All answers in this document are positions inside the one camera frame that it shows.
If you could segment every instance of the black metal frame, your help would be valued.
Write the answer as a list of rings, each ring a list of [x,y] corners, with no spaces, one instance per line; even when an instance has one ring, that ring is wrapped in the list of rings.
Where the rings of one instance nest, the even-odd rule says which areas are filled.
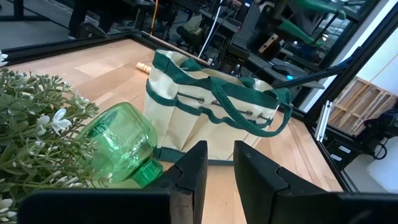
[[[347,13],[347,19],[350,20],[350,24],[348,24],[347,28],[341,34],[341,37],[337,39],[337,41],[333,44],[329,52],[326,54],[325,58],[319,64],[321,68],[328,68],[337,55],[340,53],[342,48],[348,43],[351,37],[355,34],[355,32],[361,27],[362,23],[365,21],[367,16],[371,13],[371,11],[379,4],[380,0],[369,0],[363,6],[359,14],[352,15],[353,12],[349,11]]]
[[[333,171],[336,179],[342,186],[343,190],[351,191],[342,174],[338,170],[336,164],[330,158],[330,155],[324,145],[316,141],[313,128],[317,122],[320,115],[322,106],[325,104],[326,100],[333,101],[340,93],[343,91],[344,87],[355,77],[355,75],[360,71],[360,69],[365,65],[365,63],[372,57],[372,55],[378,50],[378,48],[384,43],[384,41],[395,31],[398,25],[398,5],[395,5],[391,12],[384,18],[384,20],[379,24],[375,31],[369,36],[367,41],[363,44],[359,57],[357,57],[352,66],[345,71],[344,74],[339,75],[333,83],[326,89],[318,101],[314,104],[313,108],[308,112],[294,108],[293,118],[300,120],[305,123],[308,131],[312,135],[312,138],[316,142],[320,152],[325,158],[326,162]],[[134,32],[125,32],[122,34],[111,35],[108,38],[92,38],[86,40],[69,40],[63,42],[56,42],[52,44],[36,45],[32,47],[19,47],[15,49],[5,49],[3,50],[5,54],[9,54],[9,65],[15,65],[18,63],[29,62],[41,58],[52,57],[59,54],[64,54],[67,52],[73,52],[76,50],[83,50],[97,45],[108,44],[110,42],[115,42],[124,39],[132,39],[140,42],[150,48],[165,48],[170,49],[170,46],[165,45],[162,42],[158,42],[155,39],[151,39],[146,33],[139,30]],[[333,136],[333,138],[343,139],[344,141],[354,142],[352,136],[339,131],[331,126],[326,129],[326,134]]]
[[[33,10],[30,10],[24,7],[24,0],[6,0],[7,2],[13,3],[14,5],[14,15],[13,16],[0,16],[0,21],[2,22],[17,22],[17,21],[45,21],[45,22],[53,22],[54,24],[68,29],[66,26],[61,23],[54,21],[46,16],[43,16]],[[29,11],[31,13],[36,14],[36,16],[25,16],[24,11]]]

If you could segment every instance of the wooden table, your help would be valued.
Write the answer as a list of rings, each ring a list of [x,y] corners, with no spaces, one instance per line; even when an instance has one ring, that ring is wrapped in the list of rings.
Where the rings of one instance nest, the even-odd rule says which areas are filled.
[[[153,56],[152,49],[124,40],[16,65],[11,69],[60,75],[72,84],[73,89],[96,102],[100,111],[123,101],[142,111],[147,74],[136,70],[136,64],[151,61]],[[275,130],[281,121],[282,115],[278,113],[271,129]],[[327,191],[341,191],[308,130],[296,119],[292,118],[278,136],[263,139],[257,150]],[[210,166],[203,223],[245,222],[233,167]]]

